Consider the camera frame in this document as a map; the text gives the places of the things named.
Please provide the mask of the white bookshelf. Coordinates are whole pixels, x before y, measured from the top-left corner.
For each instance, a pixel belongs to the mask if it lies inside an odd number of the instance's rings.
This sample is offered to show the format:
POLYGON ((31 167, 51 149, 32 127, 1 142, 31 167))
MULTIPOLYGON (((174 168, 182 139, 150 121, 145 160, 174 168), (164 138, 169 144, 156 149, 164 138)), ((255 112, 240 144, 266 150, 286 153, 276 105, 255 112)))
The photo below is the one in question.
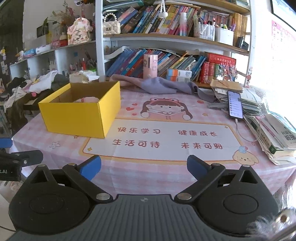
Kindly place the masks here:
POLYGON ((251 57, 249 50, 200 38, 159 33, 104 35, 102 31, 103 1, 96 1, 95 13, 95 25, 97 29, 95 31, 96 39, 94 41, 51 49, 12 64, 10 66, 11 77, 21 77, 25 70, 28 70, 31 78, 38 77, 43 71, 50 68, 51 60, 55 61, 59 74, 68 72, 70 70, 70 64, 76 60, 74 52, 81 54, 86 50, 90 50, 91 55, 97 59, 96 72, 99 75, 99 81, 107 80, 105 75, 106 63, 114 59, 121 51, 128 47, 161 48, 180 53, 188 50, 199 50, 201 53, 213 52, 226 56, 236 53, 247 56, 248 58, 251 57))

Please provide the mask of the stack of papers books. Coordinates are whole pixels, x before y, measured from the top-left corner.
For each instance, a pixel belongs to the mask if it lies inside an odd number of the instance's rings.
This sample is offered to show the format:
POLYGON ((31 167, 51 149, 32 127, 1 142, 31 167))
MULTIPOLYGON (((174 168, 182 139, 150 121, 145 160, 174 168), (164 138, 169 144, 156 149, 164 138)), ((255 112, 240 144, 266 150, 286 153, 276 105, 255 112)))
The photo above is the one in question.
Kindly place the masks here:
POLYGON ((228 100, 229 94, 240 94, 243 119, 255 136, 253 143, 260 145, 270 161, 278 166, 295 163, 295 126, 286 117, 267 110, 253 88, 222 80, 212 80, 210 87, 220 101, 220 109, 234 111, 234 102, 228 100))

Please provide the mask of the white quilted handbag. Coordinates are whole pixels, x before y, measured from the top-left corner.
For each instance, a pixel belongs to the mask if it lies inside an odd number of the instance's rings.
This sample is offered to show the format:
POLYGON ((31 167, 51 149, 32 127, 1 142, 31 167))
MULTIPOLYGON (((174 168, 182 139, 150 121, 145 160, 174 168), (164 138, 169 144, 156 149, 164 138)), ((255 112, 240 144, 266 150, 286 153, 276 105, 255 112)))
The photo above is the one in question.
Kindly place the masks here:
POLYGON ((114 13, 107 13, 103 17, 103 34, 104 35, 117 35, 121 33, 120 21, 114 13))

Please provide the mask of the pink plush paw toy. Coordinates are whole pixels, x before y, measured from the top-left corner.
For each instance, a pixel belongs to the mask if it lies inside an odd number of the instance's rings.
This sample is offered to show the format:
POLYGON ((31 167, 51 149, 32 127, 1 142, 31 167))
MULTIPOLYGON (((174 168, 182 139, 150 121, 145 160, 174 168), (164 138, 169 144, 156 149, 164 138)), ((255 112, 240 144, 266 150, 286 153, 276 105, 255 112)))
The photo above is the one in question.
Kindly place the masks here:
POLYGON ((99 102, 99 99, 97 97, 83 97, 80 98, 76 101, 74 101, 75 103, 97 103, 99 102))

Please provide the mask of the pink cylinder device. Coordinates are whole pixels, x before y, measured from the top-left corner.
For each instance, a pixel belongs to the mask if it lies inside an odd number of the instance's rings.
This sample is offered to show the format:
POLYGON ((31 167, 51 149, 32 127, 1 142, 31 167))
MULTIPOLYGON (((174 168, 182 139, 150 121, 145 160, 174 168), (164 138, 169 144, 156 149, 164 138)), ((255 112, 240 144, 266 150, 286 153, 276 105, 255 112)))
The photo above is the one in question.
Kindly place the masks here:
POLYGON ((143 78, 155 78, 158 76, 158 55, 144 54, 143 78))

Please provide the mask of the smartphone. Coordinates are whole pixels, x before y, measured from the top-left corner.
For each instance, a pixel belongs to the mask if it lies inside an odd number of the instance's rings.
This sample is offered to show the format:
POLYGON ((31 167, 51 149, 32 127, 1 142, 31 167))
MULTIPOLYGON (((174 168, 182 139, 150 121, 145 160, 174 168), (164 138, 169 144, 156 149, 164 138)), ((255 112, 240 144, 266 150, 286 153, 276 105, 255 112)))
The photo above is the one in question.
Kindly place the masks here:
POLYGON ((240 93, 228 91, 227 97, 228 97, 229 116, 231 118, 242 120, 243 108, 242 108, 240 93))

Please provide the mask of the red dictionary book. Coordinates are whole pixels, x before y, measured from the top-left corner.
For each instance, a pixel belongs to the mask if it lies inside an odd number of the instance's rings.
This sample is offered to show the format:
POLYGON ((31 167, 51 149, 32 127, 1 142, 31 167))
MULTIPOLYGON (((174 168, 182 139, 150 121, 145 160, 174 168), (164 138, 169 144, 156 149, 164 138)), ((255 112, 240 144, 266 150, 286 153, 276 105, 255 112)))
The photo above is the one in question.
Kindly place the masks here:
POLYGON ((205 56, 207 57, 208 62, 212 62, 215 64, 229 64, 234 66, 236 65, 236 59, 225 55, 205 52, 205 56))

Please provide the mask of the white shirt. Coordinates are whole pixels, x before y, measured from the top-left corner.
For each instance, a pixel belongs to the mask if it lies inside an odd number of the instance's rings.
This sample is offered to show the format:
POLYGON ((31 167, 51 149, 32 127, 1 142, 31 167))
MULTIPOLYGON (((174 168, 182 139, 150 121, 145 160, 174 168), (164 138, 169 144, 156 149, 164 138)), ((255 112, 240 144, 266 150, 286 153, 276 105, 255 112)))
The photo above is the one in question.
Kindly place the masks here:
POLYGON ((42 91, 50 89, 52 82, 54 81, 56 75, 58 74, 57 70, 50 71, 46 75, 41 75, 30 85, 28 92, 34 92, 40 94, 42 91))

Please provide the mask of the purple pink cloth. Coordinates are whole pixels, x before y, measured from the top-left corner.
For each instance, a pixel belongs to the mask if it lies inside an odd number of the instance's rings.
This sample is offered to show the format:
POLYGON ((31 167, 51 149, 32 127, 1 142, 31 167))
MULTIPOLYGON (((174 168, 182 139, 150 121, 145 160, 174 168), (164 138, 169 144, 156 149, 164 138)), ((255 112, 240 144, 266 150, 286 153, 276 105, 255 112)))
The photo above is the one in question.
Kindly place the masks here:
POLYGON ((161 77, 154 78, 135 78, 125 75, 113 74, 109 78, 110 82, 119 82, 121 88, 125 88, 135 92, 149 93, 149 94, 176 94, 177 92, 197 95, 199 99, 214 103, 216 97, 203 92, 193 82, 174 82, 166 80, 161 77))

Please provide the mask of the yellow cardboard box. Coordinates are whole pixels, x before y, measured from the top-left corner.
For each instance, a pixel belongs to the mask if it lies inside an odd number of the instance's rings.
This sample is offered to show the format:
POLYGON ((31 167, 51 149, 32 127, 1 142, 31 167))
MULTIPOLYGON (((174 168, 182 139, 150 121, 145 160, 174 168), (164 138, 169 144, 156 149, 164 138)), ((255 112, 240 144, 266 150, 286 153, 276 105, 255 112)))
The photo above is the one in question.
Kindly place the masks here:
POLYGON ((69 83, 38 103, 49 132, 105 138, 121 108, 119 82, 69 83), (97 103, 75 103, 83 97, 97 103))

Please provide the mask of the pink checkered tablecloth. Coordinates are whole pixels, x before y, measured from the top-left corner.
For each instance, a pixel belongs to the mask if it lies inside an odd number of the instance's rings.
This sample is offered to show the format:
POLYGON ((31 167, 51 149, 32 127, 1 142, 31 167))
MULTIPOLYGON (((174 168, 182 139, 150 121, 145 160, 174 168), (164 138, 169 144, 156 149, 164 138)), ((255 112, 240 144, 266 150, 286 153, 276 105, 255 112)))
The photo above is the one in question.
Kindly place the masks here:
POLYGON ((112 195, 176 194, 194 181, 186 168, 190 155, 229 169, 250 165, 271 192, 295 179, 295 164, 272 163, 245 122, 195 96, 124 90, 120 96, 105 138, 49 132, 38 114, 13 136, 12 150, 41 150, 52 169, 99 155, 102 169, 93 181, 112 195))

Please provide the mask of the orange blue white box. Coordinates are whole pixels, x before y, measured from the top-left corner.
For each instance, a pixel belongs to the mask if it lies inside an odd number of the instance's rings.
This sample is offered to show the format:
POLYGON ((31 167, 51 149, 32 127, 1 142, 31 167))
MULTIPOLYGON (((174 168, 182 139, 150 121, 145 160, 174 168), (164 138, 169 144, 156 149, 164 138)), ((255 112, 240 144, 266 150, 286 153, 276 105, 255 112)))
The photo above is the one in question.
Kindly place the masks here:
POLYGON ((173 82, 190 82, 192 71, 168 69, 166 72, 166 79, 173 82))

